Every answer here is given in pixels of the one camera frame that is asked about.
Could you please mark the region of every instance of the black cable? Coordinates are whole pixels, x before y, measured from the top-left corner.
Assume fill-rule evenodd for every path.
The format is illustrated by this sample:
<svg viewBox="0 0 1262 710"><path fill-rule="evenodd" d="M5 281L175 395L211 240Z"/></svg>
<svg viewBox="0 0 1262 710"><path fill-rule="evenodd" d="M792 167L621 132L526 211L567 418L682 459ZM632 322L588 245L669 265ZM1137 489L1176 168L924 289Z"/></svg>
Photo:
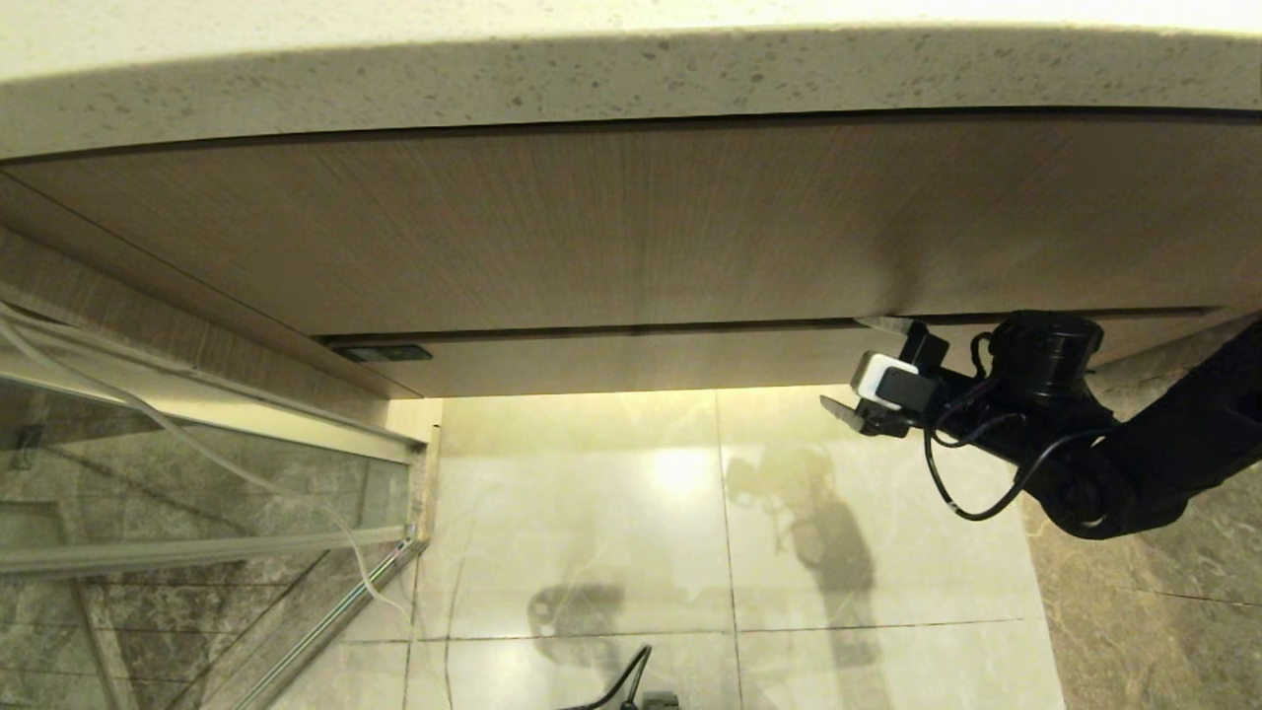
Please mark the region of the black cable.
<svg viewBox="0 0 1262 710"><path fill-rule="evenodd" d="M957 441L943 441L943 439L940 436L938 436L938 428L936 426L931 428L931 431L933 431L934 441L938 443L938 446L941 446L944 449L960 449L963 446L968 446L969 444L973 444L978 439L982 439L983 434L993 430L994 428L997 428L1000 425L1006 425L1008 422L1015 422L1015 421L1025 422L1026 421L1026 416L1025 415L1018 415L1016 412L1008 412L1007 415L1000 415L998 417L991 417L989 420L986 420L984 422L982 422L976 430L968 433L967 435L964 435L963 438L958 439Z"/></svg>
<svg viewBox="0 0 1262 710"><path fill-rule="evenodd" d="M989 332L979 332L974 334L973 339L968 343L968 352L973 358L973 367L977 368L977 375L973 376L973 380L986 380L986 367L982 366L982 340L984 339L986 342L989 342L991 334L992 333Z"/></svg>
<svg viewBox="0 0 1262 710"><path fill-rule="evenodd" d="M649 665L649 656L651 653L652 653L652 647L649 646L647 643L640 647L640 651L637 651L635 657L631 658L631 662L627 663L626 670L622 671L622 676L618 677L617 682L613 684L613 687L610 689L610 692L606 692L604 696L602 696L596 702L589 702L587 705L574 705L573 707L563 707L562 710L599 710L601 707L604 707L604 705L607 705L611 700L613 700L613 696L617 695L620 690L622 690L622 684L627 682L627 678L631 676L631 671L635 671L636 666L640 667L640 673L644 673L644 667ZM635 685L631 686L632 695L628 695L627 700L635 700L634 694L639 687L639 685L640 685L640 676L636 675Z"/></svg>
<svg viewBox="0 0 1262 710"><path fill-rule="evenodd" d="M635 680L631 681L631 690L627 691L627 699L622 702L623 710L635 710L635 694L640 691L640 676L644 675L645 667L649 666L649 656L652 653L651 646L645 646L645 649L644 662L640 663L640 668L635 672Z"/></svg>
<svg viewBox="0 0 1262 710"><path fill-rule="evenodd" d="M1017 470L1017 478L1012 482L1012 488L1003 494L1003 498L1000 498L994 506L991 506L981 513L969 513L968 511L964 511L957 506L955 502L952 501L950 494L946 493L946 487L943 486L943 479L938 475L938 465L934 463L934 439L931 430L929 429L925 430L925 463L929 464L929 475L933 477L934 486L938 488L938 493L943 497L943 501L946 502L946 506L950 507L950 509L954 511L960 518L979 522L998 516L1005 508L1008 507L1008 504L1016 501L1016 497L1025 491L1025 487L1034 478L1035 473L1037 473L1042 464L1061 446L1078 441L1079 439L1097 439L1111 434L1112 431L1113 430L1083 430L1074 434L1066 434L1065 436L1053 441L1044 448L1044 450L1035 458L1034 463L1023 473Z"/></svg>
<svg viewBox="0 0 1262 710"><path fill-rule="evenodd" d="M957 399L954 402L952 402L950 405L948 405L941 411L941 414L938 415L938 419L934 420L934 424L925 428L925 431L929 433L930 436L933 436L934 439L936 439L938 438L938 430L941 429L941 426L944 424L946 424L946 420L949 420L953 415L955 415L955 412L959 412L964 407L967 407L967 406L972 405L973 402L981 400L982 397L986 397L987 395L989 395L991 391L994 390L998 385L1000 385L1000 381L997 381L994 378L989 378L989 380L983 380L983 381L978 382L977 385L974 385L973 387L968 388L968 391L964 392L964 395L959 396L959 399Z"/></svg>

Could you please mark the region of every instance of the white cable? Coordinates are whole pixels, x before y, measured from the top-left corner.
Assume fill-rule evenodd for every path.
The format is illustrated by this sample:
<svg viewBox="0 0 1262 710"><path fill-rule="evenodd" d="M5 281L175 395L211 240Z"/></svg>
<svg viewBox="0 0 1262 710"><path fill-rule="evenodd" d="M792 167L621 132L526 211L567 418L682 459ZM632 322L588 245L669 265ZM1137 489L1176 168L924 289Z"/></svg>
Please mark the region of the white cable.
<svg viewBox="0 0 1262 710"><path fill-rule="evenodd" d="M312 508L319 511L321 513L324 513L326 516L328 516L328 518L331 521L333 521L333 523L338 528L341 528L341 531L346 535L347 542L351 544L351 551L355 552L355 561L360 566L360 579L363 580L363 588L365 588L365 590L367 590L367 593L372 597L372 599L376 599L379 602L384 602L385 604L389 604L390 607L394 607L395 609L398 609L399 613L404 615L404 619L408 620L408 638L409 638L409 642L414 638L414 632L413 632L413 628L411 628L411 614L409 614L408 610L404 609L401 604L399 604L399 603L396 603L394 600L386 599L385 597L381 595L380 591L377 591L377 589L375 586L372 586L372 580L369 579L369 566L363 561L363 554L360 551L360 546L356 545L356 542L355 542L355 533L351 532L351 526L348 526L346 523L346 521L342 520L342 516L339 516L337 513L337 511L334 511L333 508L331 508L331 507L328 507L328 506L326 506L323 503L318 503L316 501L312 501L308 497L305 497L305 496L303 496L303 494L300 494L298 492L289 491L289 489L286 489L284 487L279 487L279 486L269 482L268 479L264 479L261 477L257 477L257 475L255 475L255 474L252 474L252 473L242 469L241 467L239 467L239 465L233 464L232 462L225 459L218 451L215 451L209 446L202 444L202 441L199 439L194 438L193 435L191 435L187 431L184 431L183 429L180 429L180 426L177 425L175 422L173 422L169 417L167 417L167 415L163 415L158 410L154 410L144 400L136 397L135 395L131 395L130 392L126 392L124 390L119 390L117 387L114 387L112 385L101 382L97 378L95 378L95 377L92 377L92 376L90 376L90 375L87 375L85 372L81 372L81 371L78 371L78 370L76 370L76 368L73 368L71 366L67 366L66 363L62 363L59 361L56 361L56 359L48 357L48 354L45 354L44 352L42 352L38 347L35 347L34 344L32 344L32 342L29 339L27 339L20 332L18 332L18 328L15 327L14 320L21 322L21 320L27 320L27 319L28 319L27 315L23 315L21 313L14 310L6 303L0 301L0 334L3 334L5 337L5 339L8 339L10 343L13 343L13 346L16 347L23 354L25 354L27 358L30 358L32 361L34 361L35 363L38 363L43 368L47 368L49 371L54 371L54 372L62 373L63 376L67 376L67 377L69 377L73 381L78 381L81 385L86 385L86 386L88 386L88 387L91 387L93 390L98 390L98 391L103 392L105 395L109 395L110 397L114 397L115 400L119 400L120 402L127 405L129 407L131 407L134 410L139 410L145 416L148 416L150 420L153 420L158 426L160 426L162 429L164 429L168 433L170 433L175 439L178 439L178 440L183 441L184 444L187 444L188 446L193 448L194 451L197 451L202 457L206 457L211 462L215 462L216 464L218 464L220 467L222 467L223 469L226 469L228 473L236 475L237 478L241 478L241 479L244 479L244 480L246 480L249 483L252 483L254 486L256 486L256 487L259 487L259 488L261 488L261 489L264 489L264 491L266 491L266 492L269 492L269 493L271 493L274 496L278 496L280 498L290 498L290 499L298 501L299 503L302 503L304 506L310 506Z"/></svg>

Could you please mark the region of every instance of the black mount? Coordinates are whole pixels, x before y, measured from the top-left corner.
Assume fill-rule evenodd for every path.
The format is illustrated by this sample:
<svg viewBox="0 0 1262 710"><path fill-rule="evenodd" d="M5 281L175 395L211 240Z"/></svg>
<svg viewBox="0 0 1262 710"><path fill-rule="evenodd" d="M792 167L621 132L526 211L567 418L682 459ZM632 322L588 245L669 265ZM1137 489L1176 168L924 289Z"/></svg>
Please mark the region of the black mount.
<svg viewBox="0 0 1262 710"><path fill-rule="evenodd" d="M853 385L859 390L875 380L881 402L861 400L847 410L828 400L825 407L867 436L905 438L928 428L928 457L929 439L940 431L1016 464L1013 493L1023 488L1076 537L1172 523L1191 497L1262 459L1262 320L1126 424L1087 386L1088 362L1104 335L1093 320L1015 311L993 333L974 338L972 377L941 367L948 343L924 323L876 318L871 324L906 335L899 361L915 372L880 371L864 358ZM989 375L979 352L986 339Z"/></svg>

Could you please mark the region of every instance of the glass shower door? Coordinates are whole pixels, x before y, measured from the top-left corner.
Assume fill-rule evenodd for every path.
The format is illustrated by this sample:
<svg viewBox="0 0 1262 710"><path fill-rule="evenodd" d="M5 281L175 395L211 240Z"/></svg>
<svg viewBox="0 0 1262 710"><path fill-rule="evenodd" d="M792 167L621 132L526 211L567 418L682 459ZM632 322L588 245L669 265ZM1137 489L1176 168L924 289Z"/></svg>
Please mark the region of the glass shower door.
<svg viewBox="0 0 1262 710"><path fill-rule="evenodd" d="M314 627L362 597L348 537L317 507L352 528L379 574L419 549L420 443L56 325L27 334L295 496L237 478L0 342L0 705L232 706L255 676L283 677L244 646L290 643L281 617Z"/></svg>

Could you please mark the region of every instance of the speckled stone countertop edge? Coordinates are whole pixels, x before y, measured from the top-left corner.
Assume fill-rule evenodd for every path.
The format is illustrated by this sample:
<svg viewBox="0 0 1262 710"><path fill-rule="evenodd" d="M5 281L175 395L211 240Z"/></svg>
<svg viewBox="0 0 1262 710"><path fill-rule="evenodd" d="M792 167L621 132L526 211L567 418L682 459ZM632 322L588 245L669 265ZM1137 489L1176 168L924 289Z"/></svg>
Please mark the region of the speckled stone countertop edge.
<svg viewBox="0 0 1262 710"><path fill-rule="evenodd" d="M1262 35L769 26L239 53L0 83L0 159L211 137L944 107L1262 108Z"/></svg>

